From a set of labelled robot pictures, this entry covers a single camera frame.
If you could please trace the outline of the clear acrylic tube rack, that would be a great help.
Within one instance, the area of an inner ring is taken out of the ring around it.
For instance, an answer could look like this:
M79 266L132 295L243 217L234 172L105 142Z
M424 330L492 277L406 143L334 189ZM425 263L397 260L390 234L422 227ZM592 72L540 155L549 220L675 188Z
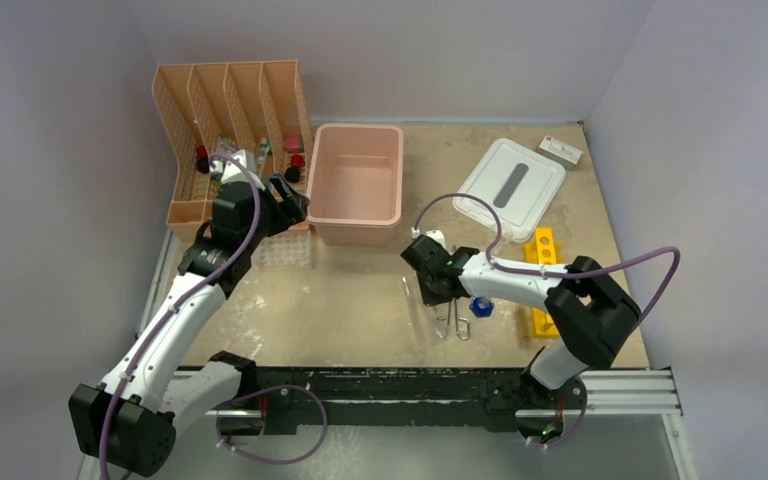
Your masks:
M260 269L307 268L313 264L313 235L310 230L286 231L265 238L252 260Z

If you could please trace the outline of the pink plastic bin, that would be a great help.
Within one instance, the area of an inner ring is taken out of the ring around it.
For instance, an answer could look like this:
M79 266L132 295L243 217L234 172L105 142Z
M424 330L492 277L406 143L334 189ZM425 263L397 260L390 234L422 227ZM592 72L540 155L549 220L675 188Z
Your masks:
M402 216L403 131L328 123L309 163L307 221L326 245L385 246Z

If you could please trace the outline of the yellow test tube rack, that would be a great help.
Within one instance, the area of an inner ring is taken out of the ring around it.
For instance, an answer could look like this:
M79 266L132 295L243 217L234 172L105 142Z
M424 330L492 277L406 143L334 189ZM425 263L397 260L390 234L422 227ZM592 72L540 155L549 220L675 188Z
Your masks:
M523 247L523 253L527 263L540 265L555 265L562 263L563 255L560 253L562 243L556 243L554 233L549 227L537 227L534 232L534 240ZM559 332L551 316L537 307L524 307L523 313L530 320L529 336L535 339L550 340L559 338Z

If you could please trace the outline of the glass stirring rod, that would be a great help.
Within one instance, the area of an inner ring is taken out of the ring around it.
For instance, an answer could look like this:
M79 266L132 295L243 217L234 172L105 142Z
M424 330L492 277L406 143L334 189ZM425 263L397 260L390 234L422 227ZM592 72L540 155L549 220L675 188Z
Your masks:
M414 332L414 337L415 337L417 346L421 347L421 343L423 341L423 335L421 330L421 323L417 316L415 300L412 295L412 291L407 278L402 277L401 281L402 281L404 295L405 295L406 307L409 315L409 324Z

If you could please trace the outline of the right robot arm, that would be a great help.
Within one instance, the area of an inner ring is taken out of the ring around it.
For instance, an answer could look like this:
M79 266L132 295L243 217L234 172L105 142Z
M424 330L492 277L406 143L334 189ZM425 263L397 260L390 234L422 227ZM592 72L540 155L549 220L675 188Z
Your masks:
M638 304L590 257L578 256L570 264L529 264L496 259L472 247L449 252L425 234L400 256L415 272L428 306L486 297L549 314L560 337L535 356L521 381L524 399L536 407L556 399L578 374L611 367L642 318Z

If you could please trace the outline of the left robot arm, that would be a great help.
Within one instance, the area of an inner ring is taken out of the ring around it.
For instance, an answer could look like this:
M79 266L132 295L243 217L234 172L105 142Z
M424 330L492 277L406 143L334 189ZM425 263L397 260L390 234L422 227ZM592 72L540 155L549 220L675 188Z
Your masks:
M251 269L261 241L307 217L309 201L280 174L267 186L243 174L223 181L184 253L168 297L124 358L95 386L80 384L68 408L80 450L126 476L150 477L169 459L178 436L223 402L244 409L258 382L252 361L222 353L186 381L173 377L207 321Z

